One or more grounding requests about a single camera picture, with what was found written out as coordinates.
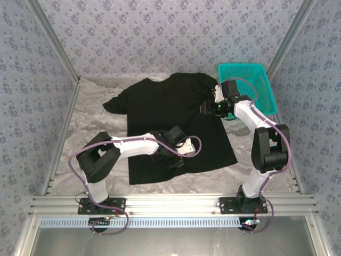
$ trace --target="metal base plate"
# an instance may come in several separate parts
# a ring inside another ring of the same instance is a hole
[[[103,203],[106,206],[114,206],[120,209],[125,209],[126,207],[126,199],[125,198],[108,198]],[[82,198],[80,200],[80,204],[78,206],[78,214],[79,215],[94,215],[94,214],[107,214],[107,215],[122,215],[123,213],[120,211],[110,210],[99,208],[98,206],[94,205],[89,198]]]
[[[261,203],[259,205],[252,204],[247,211],[242,211],[238,205],[236,197],[220,197],[220,213],[221,214],[239,214],[239,213],[247,213],[247,214],[256,214],[260,213],[256,210],[256,207],[262,211],[262,213],[267,213],[266,203]]]

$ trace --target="t-shirt sleeve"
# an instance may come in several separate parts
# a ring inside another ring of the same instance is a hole
[[[106,111],[113,114],[126,115],[128,109],[128,92],[122,91],[117,97],[113,97],[111,100],[103,104]]]

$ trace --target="teal plastic basket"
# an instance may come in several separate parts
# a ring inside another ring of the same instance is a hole
[[[272,89],[267,78],[265,68],[262,64],[257,63],[222,63],[218,66],[218,74],[220,82],[230,77],[240,77],[249,81],[257,90],[259,98],[255,102],[256,107],[266,116],[277,113],[277,105],[272,93]],[[248,84],[237,80],[237,88],[240,95],[248,95],[251,99],[256,94]],[[232,119],[233,115],[229,114],[228,119]]]

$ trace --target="black t-shirt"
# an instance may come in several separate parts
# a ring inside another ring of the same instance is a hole
[[[127,114],[128,136],[170,130],[178,125],[187,136],[201,139],[201,152],[185,158],[181,167],[171,168],[165,158],[130,157],[131,185],[166,181],[188,172],[211,171],[237,162],[221,119],[200,113],[200,105],[213,98],[216,84],[215,79],[202,73],[176,73],[162,82],[146,78],[103,104],[110,113]],[[198,149],[198,142],[193,139],[192,143]]]

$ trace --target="cable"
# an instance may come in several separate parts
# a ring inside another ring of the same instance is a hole
[[[269,176],[263,181],[262,185],[260,186],[259,188],[259,197],[260,199],[262,200],[265,200],[266,202],[268,202],[268,204],[270,205],[271,207],[271,217],[270,217],[270,221],[269,223],[261,228],[260,230],[257,230],[257,231],[254,231],[253,229],[247,227],[248,229],[250,229],[250,231],[248,231],[249,233],[260,233],[260,232],[263,232],[265,230],[268,229],[268,227],[271,225],[272,221],[273,221],[273,215],[274,215],[274,209],[273,209],[273,205],[272,203],[266,199],[263,195],[262,195],[262,191],[264,189],[264,187],[266,186],[266,184],[268,183],[268,181],[270,180],[270,178],[273,176],[273,175],[276,175],[276,174],[280,174],[280,173],[284,173],[286,170],[289,169],[290,167],[290,164],[291,164],[291,157],[292,157],[292,153],[291,153],[291,147],[290,147],[290,143],[287,139],[287,137],[285,137],[285,135],[282,133],[282,131],[280,129],[278,129],[274,124],[270,123],[266,118],[264,118],[262,115],[260,115],[254,108],[255,108],[255,101],[258,99],[259,95],[257,93],[257,90],[254,88],[254,86],[247,80],[243,79],[243,78],[240,78],[240,77],[231,77],[231,78],[228,78],[226,80],[224,80],[223,82],[225,81],[233,81],[233,80],[240,80],[240,81],[243,81],[245,83],[247,83],[251,88],[252,90],[255,92],[256,94],[256,97],[251,101],[250,103],[250,108],[251,108],[251,111],[259,118],[261,119],[264,123],[266,123],[267,125],[269,125],[270,127],[274,128],[275,131],[278,132],[278,134],[283,138],[283,141],[284,143],[286,144],[287,146],[287,149],[288,149],[288,162],[287,162],[287,165],[284,166],[284,168],[280,171],[276,171],[276,172],[272,172],[269,174]]]
[[[153,138],[130,138],[130,139],[127,138],[127,139],[122,139],[122,140],[101,141],[101,142],[92,144],[92,145],[90,145],[90,146],[87,146],[87,147],[85,147],[85,148],[82,148],[82,149],[80,149],[80,150],[74,152],[73,154],[71,154],[71,156],[70,156],[69,159],[68,159],[68,165],[69,165],[71,171],[74,173],[74,175],[75,175],[75,176],[81,181],[81,183],[83,184],[83,186],[84,186],[84,188],[85,188],[85,191],[86,191],[85,194],[88,195],[90,201],[91,201],[94,205],[96,205],[96,206],[98,206],[98,207],[100,207],[100,208],[119,211],[119,212],[123,213],[123,214],[126,216],[126,218],[127,218],[124,227],[122,227],[122,229],[120,229],[119,231],[110,232],[110,233],[97,233],[97,232],[94,231],[94,228],[92,228],[94,234],[101,235],[101,236],[109,236],[109,235],[116,235],[116,234],[122,233],[122,232],[123,232],[124,230],[126,230],[127,227],[128,227],[129,216],[128,216],[128,214],[127,214],[123,209],[121,209],[121,208],[114,207],[114,206],[101,205],[101,204],[97,203],[97,202],[94,200],[94,198],[92,197],[92,195],[90,194],[90,190],[89,190],[89,188],[88,188],[88,186],[87,186],[87,185],[88,185],[88,182],[84,181],[83,178],[76,172],[76,170],[74,169],[74,167],[73,167],[72,164],[71,164],[71,160],[72,160],[75,156],[77,156],[77,155],[79,155],[79,154],[81,154],[81,153],[83,153],[83,152],[85,152],[85,151],[87,151],[87,150],[89,150],[89,149],[95,148],[95,147],[97,147],[97,146],[107,145],[107,144],[114,144],[114,143],[122,143],[122,142],[140,141],[140,140],[154,141],[154,142],[156,142],[157,144],[162,145],[163,147],[165,147],[166,149],[168,149],[170,152],[172,152],[173,154],[178,155],[178,156],[187,157],[187,158],[195,157],[195,156],[197,156],[197,155],[200,153],[200,151],[201,151],[201,148],[202,148],[201,140],[200,140],[200,138],[197,137],[197,136],[189,136],[188,138],[190,138],[190,139],[192,139],[192,138],[193,138],[193,139],[196,139],[196,140],[198,140],[198,142],[199,142],[199,149],[198,149],[198,151],[195,152],[195,153],[192,154],[192,155],[183,155],[183,154],[180,154],[180,153],[178,153],[177,151],[173,150],[172,148],[168,147],[166,144],[162,143],[161,141],[158,141],[157,139],[153,139]]]

